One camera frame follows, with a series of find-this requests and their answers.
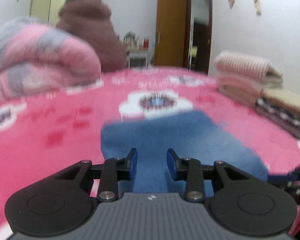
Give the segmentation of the blue denim jeans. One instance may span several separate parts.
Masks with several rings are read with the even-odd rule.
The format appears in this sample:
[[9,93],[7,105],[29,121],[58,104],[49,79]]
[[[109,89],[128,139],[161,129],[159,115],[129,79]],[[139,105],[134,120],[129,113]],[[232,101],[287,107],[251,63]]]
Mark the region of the blue denim jeans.
[[120,192],[182,194],[184,181],[173,181],[166,154],[198,159],[212,165],[223,160],[240,170],[266,180],[268,170],[260,157],[201,111],[143,120],[105,124],[101,129],[101,151],[105,159],[125,158],[132,148],[138,152],[136,176],[121,181]]

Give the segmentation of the beige folded clothes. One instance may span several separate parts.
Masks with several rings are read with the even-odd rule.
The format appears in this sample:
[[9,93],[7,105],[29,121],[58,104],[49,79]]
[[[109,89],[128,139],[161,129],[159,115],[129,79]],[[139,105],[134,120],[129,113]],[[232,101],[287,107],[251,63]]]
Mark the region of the beige folded clothes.
[[257,93],[230,86],[220,86],[218,90],[243,105],[254,107],[258,99],[263,99],[267,105],[281,108],[300,118],[300,95],[290,90],[264,88]]

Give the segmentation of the patterned folded cloth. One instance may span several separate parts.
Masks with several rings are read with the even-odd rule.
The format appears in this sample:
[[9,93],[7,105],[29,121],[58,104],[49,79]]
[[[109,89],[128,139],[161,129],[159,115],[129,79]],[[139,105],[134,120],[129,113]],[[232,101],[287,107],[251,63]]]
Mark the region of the patterned folded cloth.
[[265,116],[295,138],[300,139],[300,116],[281,107],[273,106],[264,98],[257,99],[255,107],[259,115]]

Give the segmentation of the pink floral bed blanket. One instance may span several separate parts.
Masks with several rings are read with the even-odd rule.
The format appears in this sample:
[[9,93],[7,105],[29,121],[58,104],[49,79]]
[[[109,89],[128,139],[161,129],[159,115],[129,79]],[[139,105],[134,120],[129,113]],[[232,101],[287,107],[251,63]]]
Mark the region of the pink floral bed blanket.
[[101,127],[106,121],[137,115],[150,118],[137,100],[151,92],[175,100],[176,111],[203,111],[244,146],[254,150],[270,172],[300,165],[300,141],[221,94],[215,79],[178,68],[133,69],[104,75],[95,83],[11,101],[0,113],[0,239],[11,235],[4,216],[15,191],[81,159],[101,163]]

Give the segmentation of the light pink folded blanket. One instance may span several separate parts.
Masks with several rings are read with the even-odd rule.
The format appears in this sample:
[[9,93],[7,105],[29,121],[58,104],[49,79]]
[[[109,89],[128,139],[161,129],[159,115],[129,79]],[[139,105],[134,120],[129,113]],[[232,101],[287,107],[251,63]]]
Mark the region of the light pink folded blanket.
[[240,76],[226,75],[217,77],[217,84],[221,87],[237,88],[241,91],[254,95],[255,97],[259,97],[261,90],[264,88],[264,86],[257,81]]

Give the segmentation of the cluttered white shelf desk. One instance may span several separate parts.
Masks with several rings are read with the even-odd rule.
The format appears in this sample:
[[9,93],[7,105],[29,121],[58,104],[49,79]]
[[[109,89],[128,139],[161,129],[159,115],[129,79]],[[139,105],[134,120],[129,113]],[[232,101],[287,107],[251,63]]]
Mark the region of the cluttered white shelf desk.
[[131,31],[126,33],[123,38],[123,44],[126,46],[127,67],[129,69],[148,67],[149,48],[143,49],[143,39]]

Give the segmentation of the red bottle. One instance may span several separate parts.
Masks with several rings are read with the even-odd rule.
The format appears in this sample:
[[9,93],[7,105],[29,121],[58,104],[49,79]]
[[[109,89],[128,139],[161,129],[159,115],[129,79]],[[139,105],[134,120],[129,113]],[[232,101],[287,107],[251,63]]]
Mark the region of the red bottle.
[[143,49],[148,49],[149,48],[149,38],[145,37],[143,39]]

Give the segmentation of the pink grey folded duvet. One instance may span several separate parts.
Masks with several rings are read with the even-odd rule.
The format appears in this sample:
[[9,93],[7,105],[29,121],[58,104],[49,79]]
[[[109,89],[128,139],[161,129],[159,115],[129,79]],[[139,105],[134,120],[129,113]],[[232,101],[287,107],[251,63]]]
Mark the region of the pink grey folded duvet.
[[0,27],[0,102],[96,81],[101,63],[90,44],[36,18]]

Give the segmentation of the brown wooden door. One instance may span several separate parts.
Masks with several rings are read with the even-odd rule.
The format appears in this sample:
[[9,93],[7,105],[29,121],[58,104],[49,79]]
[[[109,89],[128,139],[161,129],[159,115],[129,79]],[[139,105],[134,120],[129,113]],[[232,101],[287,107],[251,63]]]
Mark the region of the brown wooden door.
[[155,66],[207,74],[212,37],[212,0],[157,0]]

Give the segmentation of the person in mauve jacket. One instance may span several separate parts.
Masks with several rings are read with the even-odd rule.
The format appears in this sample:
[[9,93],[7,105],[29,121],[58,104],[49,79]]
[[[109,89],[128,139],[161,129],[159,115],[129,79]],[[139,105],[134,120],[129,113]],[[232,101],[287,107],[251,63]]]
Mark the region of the person in mauve jacket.
[[97,53],[102,72],[127,67],[126,46],[110,20],[111,10],[101,0],[66,0],[56,27],[88,42]]

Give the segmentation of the pale yellow wardrobe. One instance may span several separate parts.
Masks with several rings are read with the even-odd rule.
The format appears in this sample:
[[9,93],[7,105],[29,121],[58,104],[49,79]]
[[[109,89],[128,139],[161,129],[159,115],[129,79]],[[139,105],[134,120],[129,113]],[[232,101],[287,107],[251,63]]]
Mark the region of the pale yellow wardrobe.
[[30,16],[56,25],[59,22],[58,13],[65,2],[66,0],[32,0]]

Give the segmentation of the wall hanging decoration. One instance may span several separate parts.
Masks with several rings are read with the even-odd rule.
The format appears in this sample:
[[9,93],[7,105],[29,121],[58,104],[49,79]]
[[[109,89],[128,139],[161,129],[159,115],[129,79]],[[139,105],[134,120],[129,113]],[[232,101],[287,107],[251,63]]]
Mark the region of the wall hanging decoration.
[[254,7],[255,7],[255,10],[256,10],[257,16],[261,16],[262,15],[261,0],[254,0]]

